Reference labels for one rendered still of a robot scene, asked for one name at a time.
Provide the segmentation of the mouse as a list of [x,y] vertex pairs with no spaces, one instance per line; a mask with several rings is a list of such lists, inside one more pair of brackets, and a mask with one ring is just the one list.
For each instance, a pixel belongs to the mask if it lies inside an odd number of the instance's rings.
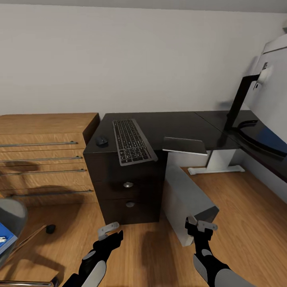
[[105,136],[100,135],[96,137],[95,142],[97,145],[105,145],[108,143],[108,139]]

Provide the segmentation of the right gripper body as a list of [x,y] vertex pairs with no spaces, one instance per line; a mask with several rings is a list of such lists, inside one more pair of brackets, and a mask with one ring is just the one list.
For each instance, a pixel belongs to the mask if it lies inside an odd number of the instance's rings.
[[[186,228],[186,227],[185,227]],[[203,238],[205,240],[210,241],[211,240],[211,236],[212,236],[212,230],[211,229],[207,229],[205,228],[204,232],[201,232],[198,230],[196,225],[193,225],[191,223],[188,222],[188,235],[194,236],[194,241],[196,241],[196,239],[198,238]]]

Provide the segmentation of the desktop computer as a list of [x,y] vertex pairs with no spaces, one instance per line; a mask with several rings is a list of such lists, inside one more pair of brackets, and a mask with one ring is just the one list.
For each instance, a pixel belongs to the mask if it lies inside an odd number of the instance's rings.
[[212,223],[220,210],[178,165],[166,168],[161,207],[183,247],[195,243],[186,218],[196,226],[198,220]]

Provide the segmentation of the notebook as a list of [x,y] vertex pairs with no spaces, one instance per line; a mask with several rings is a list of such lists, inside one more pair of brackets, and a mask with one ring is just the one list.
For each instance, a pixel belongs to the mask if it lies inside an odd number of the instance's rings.
[[207,155],[207,150],[201,140],[188,140],[171,137],[164,137],[163,151]]

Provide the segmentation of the swivel chair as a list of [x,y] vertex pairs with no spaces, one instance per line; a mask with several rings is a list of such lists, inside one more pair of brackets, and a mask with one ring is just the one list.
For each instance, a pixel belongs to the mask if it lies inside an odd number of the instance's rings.
[[[28,219],[28,210],[24,203],[16,199],[0,198],[0,223],[2,223],[15,236],[20,238]],[[23,246],[46,228],[46,233],[52,234],[55,225],[43,225],[33,234],[28,236],[23,242],[15,247],[18,239],[14,241],[5,251],[0,254],[0,268]],[[42,281],[10,281],[0,280],[0,287],[59,287],[58,277],[54,277],[50,282]]]

